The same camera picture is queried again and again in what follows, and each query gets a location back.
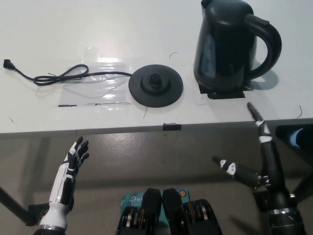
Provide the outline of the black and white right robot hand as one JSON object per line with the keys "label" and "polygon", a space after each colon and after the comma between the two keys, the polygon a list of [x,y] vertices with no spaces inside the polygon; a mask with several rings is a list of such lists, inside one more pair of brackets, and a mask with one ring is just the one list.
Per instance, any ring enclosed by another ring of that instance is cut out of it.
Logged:
{"label": "black and white right robot hand", "polygon": [[247,109],[258,130],[262,157],[261,172],[218,156],[213,156],[212,161],[235,181],[251,189],[265,187],[268,191],[267,210],[273,214],[294,212],[296,203],[291,199],[286,187],[280,156],[268,125],[251,102],[247,103]]}

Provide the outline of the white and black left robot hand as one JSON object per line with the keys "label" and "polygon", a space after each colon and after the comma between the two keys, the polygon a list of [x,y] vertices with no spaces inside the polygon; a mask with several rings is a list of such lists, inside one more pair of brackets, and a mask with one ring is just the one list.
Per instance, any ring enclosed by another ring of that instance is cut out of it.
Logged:
{"label": "white and black left robot hand", "polygon": [[84,160],[89,157],[89,142],[80,137],[69,149],[59,166],[49,197],[49,209],[42,217],[36,235],[64,235],[67,215],[74,205],[76,176]]}

